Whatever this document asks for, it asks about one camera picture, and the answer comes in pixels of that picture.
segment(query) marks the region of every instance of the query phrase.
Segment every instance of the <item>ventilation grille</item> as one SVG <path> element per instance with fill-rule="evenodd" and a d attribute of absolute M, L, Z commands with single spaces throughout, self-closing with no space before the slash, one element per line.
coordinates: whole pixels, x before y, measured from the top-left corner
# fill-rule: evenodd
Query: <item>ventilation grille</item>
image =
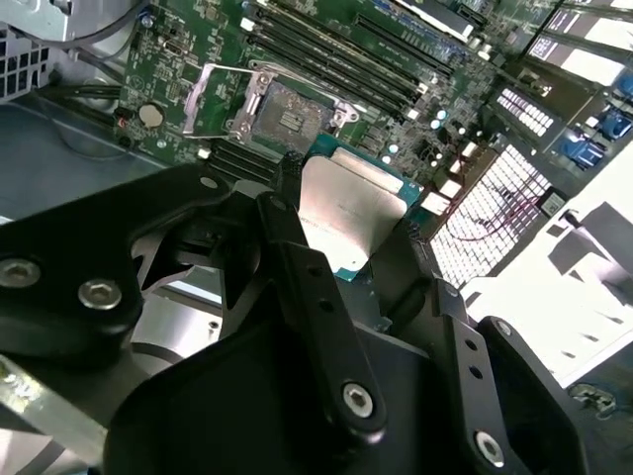
<path fill-rule="evenodd" d="M 459 288 L 487 276 L 534 222 L 549 186 L 509 145 L 431 240 L 444 278 Z"/>
<path fill-rule="evenodd" d="M 554 119 L 510 89 L 503 89 L 497 102 L 538 137 L 543 137 L 554 124 Z"/>
<path fill-rule="evenodd" d="M 0 23 L 0 103 L 27 94 L 48 81 L 49 49 L 16 38 Z"/>

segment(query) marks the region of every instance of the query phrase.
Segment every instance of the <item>motherboard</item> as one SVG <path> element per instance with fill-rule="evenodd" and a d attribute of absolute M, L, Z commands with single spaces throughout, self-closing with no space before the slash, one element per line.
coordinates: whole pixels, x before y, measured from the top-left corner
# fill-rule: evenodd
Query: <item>motherboard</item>
<path fill-rule="evenodd" d="M 480 110 L 504 65 L 552 9 L 540 0 L 154 0 L 133 42 L 117 134 L 166 163 L 217 155 L 227 166 L 243 153 L 274 163 L 329 134 L 424 184 L 482 134 Z"/>

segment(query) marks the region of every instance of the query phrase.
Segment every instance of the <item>metal plate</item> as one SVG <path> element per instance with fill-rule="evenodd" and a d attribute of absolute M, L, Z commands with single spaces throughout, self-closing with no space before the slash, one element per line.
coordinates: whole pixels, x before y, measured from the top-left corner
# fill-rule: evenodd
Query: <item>metal plate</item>
<path fill-rule="evenodd" d="M 360 270 L 406 211 L 402 199 L 328 158 L 304 167 L 299 217 L 333 272 Z"/>

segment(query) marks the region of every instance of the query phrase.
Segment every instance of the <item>blue connector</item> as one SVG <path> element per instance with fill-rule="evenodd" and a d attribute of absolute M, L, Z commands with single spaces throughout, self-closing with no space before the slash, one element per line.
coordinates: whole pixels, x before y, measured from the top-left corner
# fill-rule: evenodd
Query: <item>blue connector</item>
<path fill-rule="evenodd" d="M 618 109 L 611 108 L 599 117 L 598 130 L 610 141 L 619 141 L 632 128 L 633 120 Z"/>
<path fill-rule="evenodd" d="M 558 145 L 558 152 L 566 156 L 582 170 L 587 170 L 600 163 L 606 148 L 600 143 L 579 136 L 563 138 Z"/>

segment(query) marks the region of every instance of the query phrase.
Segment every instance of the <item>green circuit board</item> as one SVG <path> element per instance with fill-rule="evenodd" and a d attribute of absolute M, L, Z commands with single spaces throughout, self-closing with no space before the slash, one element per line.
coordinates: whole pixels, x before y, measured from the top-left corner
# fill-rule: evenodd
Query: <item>green circuit board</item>
<path fill-rule="evenodd" d="M 551 9 L 528 0 L 462 3 L 490 19 L 481 36 L 506 57 L 520 53 Z M 477 126 L 497 79 L 498 65 L 390 0 L 154 0 L 151 15 L 153 25 L 133 44 L 120 101 L 131 114 L 117 134 L 166 163 L 197 160 L 213 141 L 239 142 L 231 128 L 252 71 L 275 65 L 288 73 L 275 75 L 244 146 L 275 161 L 333 133 L 370 156 L 388 154 L 395 169 L 423 184 L 458 129 Z M 192 118 L 186 105 L 209 64 Z M 333 97 L 359 112 L 335 131 Z M 147 104 L 160 111 L 160 124 L 139 118 Z M 284 112 L 282 104 L 294 106 Z M 441 131 L 431 127 L 439 110 L 448 116 Z"/>

